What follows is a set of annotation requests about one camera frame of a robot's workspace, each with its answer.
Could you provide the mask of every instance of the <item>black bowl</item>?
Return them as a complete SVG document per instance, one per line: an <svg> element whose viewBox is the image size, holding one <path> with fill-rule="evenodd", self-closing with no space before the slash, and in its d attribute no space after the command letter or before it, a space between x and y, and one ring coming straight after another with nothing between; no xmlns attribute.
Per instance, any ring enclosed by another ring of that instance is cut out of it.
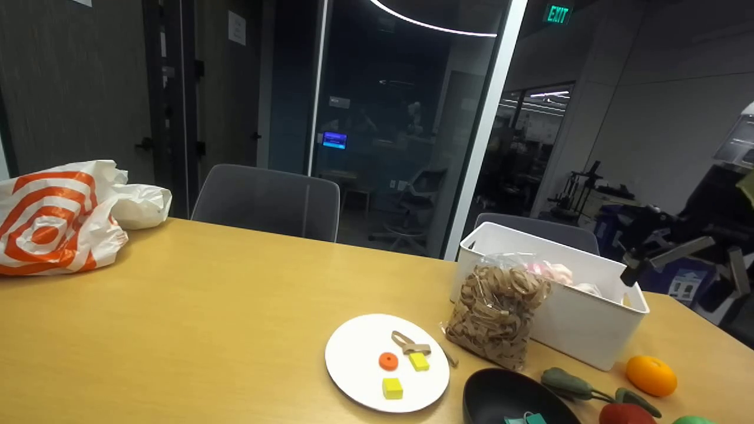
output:
<svg viewBox="0 0 754 424"><path fill-rule="evenodd" d="M465 387L466 424L490 424L543 414L554 424L581 424L569 406L549 388L518 373L490 367L471 375Z"/></svg>

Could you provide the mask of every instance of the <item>plastic bag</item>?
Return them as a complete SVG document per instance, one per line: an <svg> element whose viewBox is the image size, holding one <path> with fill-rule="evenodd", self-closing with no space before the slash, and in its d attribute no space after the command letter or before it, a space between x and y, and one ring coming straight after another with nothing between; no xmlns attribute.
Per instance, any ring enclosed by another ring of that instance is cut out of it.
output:
<svg viewBox="0 0 754 424"><path fill-rule="evenodd" d="M125 229L167 220L173 193L127 183L114 160L68 163L0 181L0 277L112 266Z"/></svg>
<svg viewBox="0 0 754 424"><path fill-rule="evenodd" d="M482 358L518 371L535 309L544 304L552 281L524 266L477 266L463 286L445 337Z"/></svg>

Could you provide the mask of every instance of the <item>orange logo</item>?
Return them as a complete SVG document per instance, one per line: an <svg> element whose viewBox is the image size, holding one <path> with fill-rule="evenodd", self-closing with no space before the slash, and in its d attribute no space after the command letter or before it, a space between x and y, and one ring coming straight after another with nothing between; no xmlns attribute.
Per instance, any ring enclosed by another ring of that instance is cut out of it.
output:
<svg viewBox="0 0 754 424"><path fill-rule="evenodd" d="M0 226L0 273L89 271L96 259L81 248L81 229L96 208L94 176L38 173L15 181L15 206Z"/></svg>

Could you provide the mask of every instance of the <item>computer screen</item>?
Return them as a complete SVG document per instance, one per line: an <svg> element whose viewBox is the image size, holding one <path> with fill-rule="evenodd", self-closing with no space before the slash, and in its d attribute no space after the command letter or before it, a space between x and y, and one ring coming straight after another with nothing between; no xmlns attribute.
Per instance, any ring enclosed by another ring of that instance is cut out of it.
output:
<svg viewBox="0 0 754 424"><path fill-rule="evenodd" d="M346 133L324 133L324 146L336 152L346 152L349 135Z"/></svg>

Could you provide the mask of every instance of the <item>bag of nuts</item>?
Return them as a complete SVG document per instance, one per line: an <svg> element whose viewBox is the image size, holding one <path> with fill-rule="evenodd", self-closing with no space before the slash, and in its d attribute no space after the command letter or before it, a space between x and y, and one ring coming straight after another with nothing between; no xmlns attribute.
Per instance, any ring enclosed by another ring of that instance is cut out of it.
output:
<svg viewBox="0 0 754 424"><path fill-rule="evenodd" d="M463 286L445 337L503 367L522 371L538 306L552 281L524 266L477 266Z"/></svg>

